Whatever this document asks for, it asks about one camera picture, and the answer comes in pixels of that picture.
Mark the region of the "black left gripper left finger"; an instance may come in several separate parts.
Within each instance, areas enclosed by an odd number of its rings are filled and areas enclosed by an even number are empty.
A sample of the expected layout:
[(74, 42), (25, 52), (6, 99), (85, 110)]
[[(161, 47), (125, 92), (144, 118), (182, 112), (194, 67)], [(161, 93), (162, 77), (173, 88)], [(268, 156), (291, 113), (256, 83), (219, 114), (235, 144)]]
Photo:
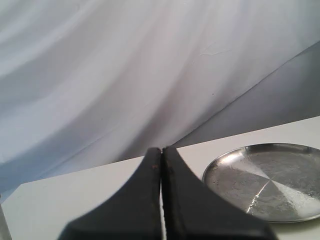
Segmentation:
[(161, 150), (149, 148), (127, 182), (101, 205), (69, 222), (61, 240), (161, 240)]

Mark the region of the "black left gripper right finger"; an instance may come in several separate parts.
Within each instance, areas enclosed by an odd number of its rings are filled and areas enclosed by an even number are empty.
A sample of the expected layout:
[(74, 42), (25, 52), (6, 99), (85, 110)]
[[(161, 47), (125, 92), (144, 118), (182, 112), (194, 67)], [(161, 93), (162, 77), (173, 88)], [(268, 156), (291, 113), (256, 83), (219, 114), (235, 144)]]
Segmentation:
[(177, 149), (161, 155), (161, 192), (168, 240), (273, 240), (269, 224), (211, 191)]

